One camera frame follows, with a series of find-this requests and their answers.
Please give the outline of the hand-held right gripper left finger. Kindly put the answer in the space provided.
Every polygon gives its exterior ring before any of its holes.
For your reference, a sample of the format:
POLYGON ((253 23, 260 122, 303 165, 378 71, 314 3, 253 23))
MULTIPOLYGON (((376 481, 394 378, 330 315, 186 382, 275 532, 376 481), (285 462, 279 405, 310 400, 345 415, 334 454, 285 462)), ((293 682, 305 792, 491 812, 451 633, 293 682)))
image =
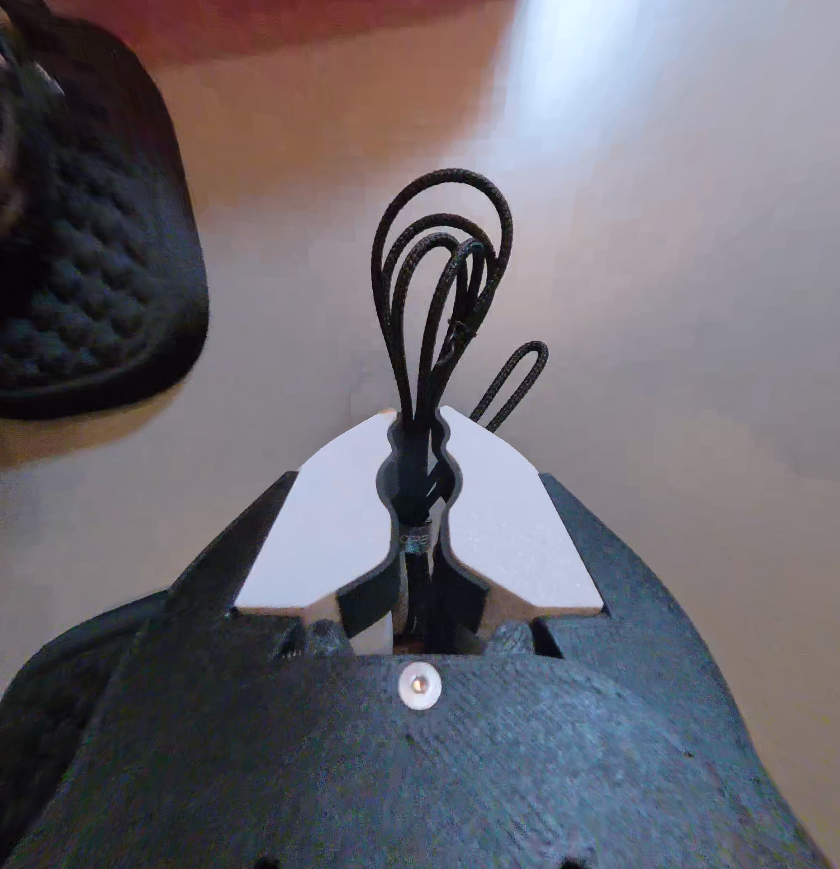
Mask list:
POLYGON ((391 639, 401 578, 399 531, 380 491, 391 463, 393 409, 315 452, 234 601, 242 614, 331 620, 350 639, 391 639))

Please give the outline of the black mesh cushion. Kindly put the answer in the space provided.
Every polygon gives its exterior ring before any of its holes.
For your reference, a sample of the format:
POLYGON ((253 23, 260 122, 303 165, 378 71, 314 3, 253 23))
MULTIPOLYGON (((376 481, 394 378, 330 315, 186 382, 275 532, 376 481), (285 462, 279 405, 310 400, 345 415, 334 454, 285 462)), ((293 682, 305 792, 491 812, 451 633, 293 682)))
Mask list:
POLYGON ((148 400, 189 374, 209 296, 170 114, 137 56, 0 2, 0 418, 148 400))

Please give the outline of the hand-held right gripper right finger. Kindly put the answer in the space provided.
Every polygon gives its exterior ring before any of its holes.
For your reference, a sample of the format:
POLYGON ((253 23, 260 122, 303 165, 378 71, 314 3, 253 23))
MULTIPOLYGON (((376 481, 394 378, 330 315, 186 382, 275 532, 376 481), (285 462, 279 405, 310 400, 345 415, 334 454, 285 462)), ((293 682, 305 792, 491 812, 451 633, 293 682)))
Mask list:
POLYGON ((444 619, 489 639, 505 621, 600 614, 599 590, 536 467, 452 407, 437 418, 455 476, 433 572, 444 619))

